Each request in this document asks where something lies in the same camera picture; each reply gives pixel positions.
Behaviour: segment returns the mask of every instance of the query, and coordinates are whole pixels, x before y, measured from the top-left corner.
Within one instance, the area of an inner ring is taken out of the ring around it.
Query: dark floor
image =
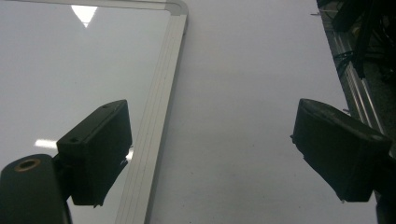
[[[321,16],[323,19],[323,25],[325,27],[326,35],[329,39],[332,39],[333,29],[331,26],[332,17],[336,14],[338,8],[342,5],[342,2],[331,2],[326,7],[320,9]],[[359,27],[360,24],[357,22],[354,27],[350,29],[352,32],[355,28]],[[336,54],[335,46],[332,41],[329,41],[330,47],[332,49],[333,55]],[[381,75],[379,67],[375,63],[366,62],[364,63],[364,73],[367,78],[371,90],[371,96],[374,100],[375,109],[382,121],[383,127],[386,131],[388,137],[393,139],[393,152],[396,151],[396,78],[386,77],[384,81],[384,76]],[[346,95],[346,101],[351,113],[351,116],[358,119],[355,106],[353,104],[353,99],[350,94],[349,87],[345,77],[340,78],[341,84],[343,86],[344,93]]]

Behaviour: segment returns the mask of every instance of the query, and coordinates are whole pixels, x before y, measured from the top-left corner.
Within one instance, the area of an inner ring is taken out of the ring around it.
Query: white table
[[[376,223],[290,141],[300,98],[347,108],[315,0],[185,0],[149,223]]]

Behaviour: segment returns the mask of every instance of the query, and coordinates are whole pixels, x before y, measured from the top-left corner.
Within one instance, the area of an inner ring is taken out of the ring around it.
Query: whiteboard frame
[[[181,0],[6,0],[96,7],[121,7],[167,10],[171,16],[165,31],[159,60],[151,82],[148,99],[134,143],[134,156],[116,218],[116,223],[143,224],[149,216],[149,199],[163,138],[168,105],[175,73],[187,29],[188,9]]]

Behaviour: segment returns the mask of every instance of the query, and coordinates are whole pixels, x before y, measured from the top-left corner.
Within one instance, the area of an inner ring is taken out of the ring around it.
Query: gray corner cap
[[[172,16],[189,14],[189,9],[182,0],[166,0],[165,10],[169,11]]]

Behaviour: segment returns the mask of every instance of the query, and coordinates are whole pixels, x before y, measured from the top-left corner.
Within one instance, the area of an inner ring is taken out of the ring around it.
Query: white surface
[[[0,2],[0,169],[58,140],[100,105],[127,99],[134,142],[170,19],[168,11],[99,7],[87,26],[69,5]],[[114,223],[127,166],[104,207],[74,223]]]
[[[347,108],[315,0],[185,0],[150,223],[376,223],[290,140],[300,98]]]

